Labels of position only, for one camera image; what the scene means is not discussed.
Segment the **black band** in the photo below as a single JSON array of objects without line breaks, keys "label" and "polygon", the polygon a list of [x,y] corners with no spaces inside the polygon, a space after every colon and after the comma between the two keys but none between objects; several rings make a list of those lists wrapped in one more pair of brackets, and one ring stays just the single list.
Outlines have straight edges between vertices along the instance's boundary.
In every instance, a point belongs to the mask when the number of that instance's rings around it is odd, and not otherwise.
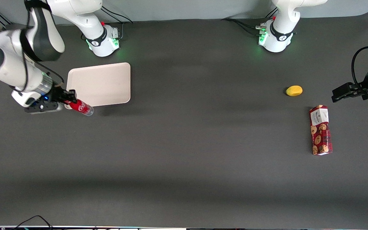
[{"label": "black band", "polygon": [[27,30],[22,29],[21,33],[19,34],[19,41],[21,42],[22,50],[27,54],[32,60],[34,61],[42,61],[40,60],[34,53],[34,51],[31,48],[31,45],[28,42],[28,39],[26,37]]},{"label": "black band", "polygon": [[25,1],[25,8],[29,11],[29,9],[31,8],[44,8],[49,10],[49,12],[52,12],[51,7],[40,1],[40,0],[29,0],[29,1]]},{"label": "black band", "polygon": [[289,38],[289,36],[292,35],[292,32],[287,33],[287,34],[282,34],[276,31],[275,28],[273,27],[273,22],[271,23],[270,31],[276,37],[278,41],[285,41],[287,38]]},{"label": "black band", "polygon": [[102,41],[104,41],[107,37],[107,29],[105,27],[103,27],[103,33],[100,37],[96,38],[96,39],[88,39],[86,38],[86,40],[92,44],[93,46],[99,46]]}]

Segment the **dark gray table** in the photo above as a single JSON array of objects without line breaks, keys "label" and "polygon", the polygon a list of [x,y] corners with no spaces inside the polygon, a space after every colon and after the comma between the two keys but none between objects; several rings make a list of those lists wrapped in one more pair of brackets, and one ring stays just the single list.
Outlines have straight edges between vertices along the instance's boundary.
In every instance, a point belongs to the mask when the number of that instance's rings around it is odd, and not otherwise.
[{"label": "dark gray table", "polygon": [[[90,118],[29,115],[0,82],[0,225],[40,214],[53,225],[368,229],[368,101],[330,99],[368,45],[368,14],[302,19],[280,54],[218,20],[126,25],[106,58],[76,27],[59,30],[66,52],[49,67],[128,62],[132,99]],[[368,51],[356,70],[362,79]],[[285,96],[294,84],[304,93]],[[319,157],[318,104],[334,147]]]}]

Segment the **red cookie box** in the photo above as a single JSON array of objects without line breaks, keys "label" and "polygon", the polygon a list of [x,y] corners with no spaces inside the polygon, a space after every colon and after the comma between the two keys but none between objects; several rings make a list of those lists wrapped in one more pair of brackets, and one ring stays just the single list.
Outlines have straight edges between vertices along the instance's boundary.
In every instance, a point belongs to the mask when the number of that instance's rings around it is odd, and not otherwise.
[{"label": "red cookie box", "polygon": [[309,111],[312,135],[313,155],[325,155],[333,152],[330,140],[329,113],[327,106],[318,105]]}]

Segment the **yellow lemon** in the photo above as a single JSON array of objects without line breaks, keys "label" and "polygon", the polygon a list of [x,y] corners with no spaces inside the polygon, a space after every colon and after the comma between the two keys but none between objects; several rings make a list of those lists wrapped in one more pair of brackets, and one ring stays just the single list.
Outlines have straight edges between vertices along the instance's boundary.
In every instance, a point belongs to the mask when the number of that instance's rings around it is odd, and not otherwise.
[{"label": "yellow lemon", "polygon": [[299,96],[303,92],[302,87],[300,86],[291,86],[286,90],[286,94],[288,96]]}]

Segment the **black cable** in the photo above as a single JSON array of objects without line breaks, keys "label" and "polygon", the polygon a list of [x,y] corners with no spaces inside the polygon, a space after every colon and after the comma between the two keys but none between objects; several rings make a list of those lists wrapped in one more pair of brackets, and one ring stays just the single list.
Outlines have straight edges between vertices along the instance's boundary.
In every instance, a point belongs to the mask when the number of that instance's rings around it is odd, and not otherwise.
[{"label": "black cable", "polygon": [[266,16],[265,16],[265,18],[267,18],[274,10],[276,10],[277,9],[277,7],[275,7],[271,12],[269,12]]},{"label": "black cable", "polygon": [[256,35],[253,32],[250,32],[249,30],[247,30],[245,27],[242,26],[242,24],[235,22],[237,25],[239,25],[245,32],[249,33],[250,35]]},{"label": "black cable", "polygon": [[248,25],[244,22],[241,22],[240,20],[237,20],[237,19],[229,19],[229,18],[225,18],[225,19],[221,19],[221,21],[231,21],[231,22],[235,22],[235,23],[239,23],[245,27],[248,27],[248,28],[255,28],[255,26],[252,26],[252,25]]},{"label": "black cable", "polygon": [[43,217],[41,217],[40,215],[36,215],[36,216],[33,216],[31,218],[29,218],[28,220],[26,221],[23,221],[21,224],[18,224],[16,227],[14,227],[13,229],[17,229],[19,226],[21,226],[22,224],[24,224],[25,222],[28,222],[30,220],[32,220],[33,218],[35,217],[39,217],[41,218],[43,221],[45,221],[45,223],[48,225],[49,229],[52,230],[53,229],[53,226],[51,224],[48,223],[48,221],[46,221]]},{"label": "black cable", "polygon": [[112,16],[110,13],[106,12],[103,8],[101,9],[103,12],[105,12],[108,16],[118,20],[120,23],[123,23],[122,21],[120,21],[119,19],[117,19],[116,17]]},{"label": "black cable", "polygon": [[129,21],[130,21],[130,23],[133,23],[133,21],[132,21],[132,20],[130,20],[129,18],[127,18],[127,17],[125,17],[125,16],[123,16],[123,15],[121,15],[121,14],[114,13],[113,11],[110,11],[109,9],[107,9],[107,8],[106,8],[106,7],[104,7],[104,6],[102,6],[102,7],[103,7],[103,9],[107,10],[108,12],[111,12],[111,13],[112,13],[112,14],[114,14],[114,15],[117,15],[117,16],[120,16],[120,17],[123,17],[123,18],[125,18],[125,19],[129,20]]},{"label": "black cable", "polygon": [[357,81],[357,79],[356,79],[356,75],[355,75],[355,61],[356,61],[356,57],[357,57],[357,55],[362,51],[362,50],[366,50],[366,49],[368,49],[368,46],[365,46],[365,47],[363,47],[363,48],[360,48],[358,51],[356,51],[356,53],[355,53],[355,55],[353,55],[353,59],[352,59],[352,78],[353,78],[353,81],[355,82],[355,85],[356,85],[356,87],[358,88],[358,89],[360,89],[360,91],[364,94],[364,95],[366,95],[366,92],[363,90],[363,88],[362,87],[360,87],[360,85],[359,85],[359,83],[358,83],[358,81]]},{"label": "black cable", "polygon": [[42,66],[43,68],[45,68],[46,70],[48,70],[49,72],[52,72],[53,74],[55,74],[56,76],[58,76],[60,78],[60,80],[62,81],[61,83],[57,84],[56,86],[59,86],[60,84],[64,83],[65,81],[63,80],[63,77],[60,76],[58,73],[56,73],[55,71],[51,70],[50,68],[46,67],[45,65],[39,63],[38,61],[35,61],[36,64]]},{"label": "black cable", "polygon": [[278,9],[276,9],[275,10],[275,12],[273,12],[270,16],[269,16],[269,18],[271,18],[276,12],[278,11]]}]

